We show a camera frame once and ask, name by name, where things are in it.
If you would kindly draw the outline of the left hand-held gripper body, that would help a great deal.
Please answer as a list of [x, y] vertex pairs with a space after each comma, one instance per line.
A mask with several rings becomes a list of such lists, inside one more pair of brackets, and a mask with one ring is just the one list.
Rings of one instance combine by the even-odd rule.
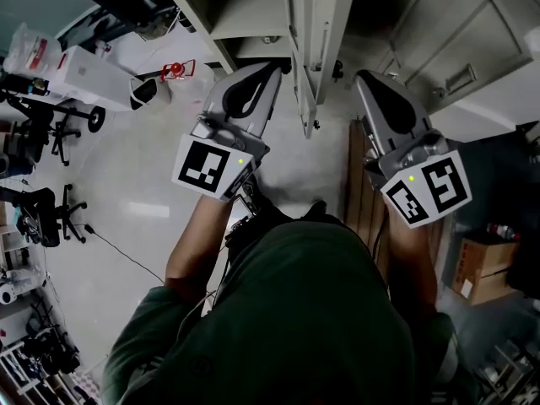
[[262, 134], [282, 75], [276, 62], [259, 62], [220, 79], [181, 136], [171, 181], [220, 201], [233, 198], [270, 151]]

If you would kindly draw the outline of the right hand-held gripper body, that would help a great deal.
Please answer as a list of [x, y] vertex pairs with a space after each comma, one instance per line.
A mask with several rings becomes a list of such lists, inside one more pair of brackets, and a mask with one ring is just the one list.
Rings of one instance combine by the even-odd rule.
[[432, 127], [413, 93], [386, 75], [360, 70], [353, 94], [370, 140], [364, 171], [408, 228], [431, 224], [472, 201], [460, 154]]

